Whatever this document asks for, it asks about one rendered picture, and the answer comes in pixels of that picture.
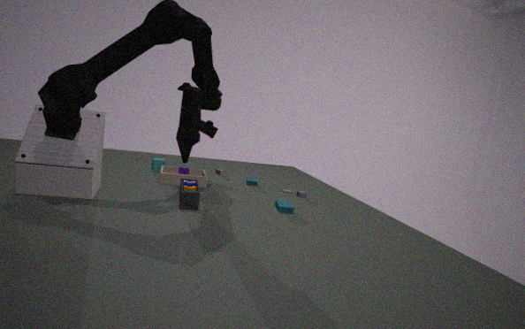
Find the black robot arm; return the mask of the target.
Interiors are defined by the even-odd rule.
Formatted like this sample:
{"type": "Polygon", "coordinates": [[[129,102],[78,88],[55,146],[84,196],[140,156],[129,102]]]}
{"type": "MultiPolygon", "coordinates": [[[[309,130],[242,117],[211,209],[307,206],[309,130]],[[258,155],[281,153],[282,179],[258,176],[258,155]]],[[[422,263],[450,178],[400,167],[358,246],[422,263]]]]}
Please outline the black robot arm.
{"type": "Polygon", "coordinates": [[[149,11],[144,22],[105,50],[79,65],[66,65],[53,72],[38,92],[44,105],[45,136],[73,141],[81,126],[80,108],[95,100],[100,81],[135,60],[155,45],[183,38],[193,44],[194,68],[190,83],[183,83],[182,106],[217,111],[220,79],[212,62],[212,31],[202,18],[185,11],[173,0],[163,0],[149,11]]]}

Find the beige square tray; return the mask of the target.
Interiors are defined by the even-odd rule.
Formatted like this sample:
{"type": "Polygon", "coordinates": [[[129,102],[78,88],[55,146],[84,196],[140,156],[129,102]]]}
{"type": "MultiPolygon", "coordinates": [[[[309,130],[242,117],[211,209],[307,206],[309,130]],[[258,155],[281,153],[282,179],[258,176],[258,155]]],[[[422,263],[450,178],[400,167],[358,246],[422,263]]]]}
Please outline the beige square tray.
{"type": "Polygon", "coordinates": [[[207,183],[204,170],[189,168],[189,174],[179,174],[179,167],[161,166],[159,184],[180,186],[181,179],[198,180],[199,187],[206,187],[207,183]]]}

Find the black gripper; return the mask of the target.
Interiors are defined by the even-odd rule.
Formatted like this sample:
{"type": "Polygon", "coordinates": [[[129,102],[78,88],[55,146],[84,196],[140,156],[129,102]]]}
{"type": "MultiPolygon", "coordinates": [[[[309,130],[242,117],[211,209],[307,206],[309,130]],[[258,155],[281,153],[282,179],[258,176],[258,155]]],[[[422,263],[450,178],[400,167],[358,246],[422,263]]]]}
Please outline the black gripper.
{"type": "Polygon", "coordinates": [[[201,134],[195,130],[196,123],[201,117],[201,111],[181,107],[176,139],[183,163],[187,163],[192,147],[201,139],[201,134]]]}

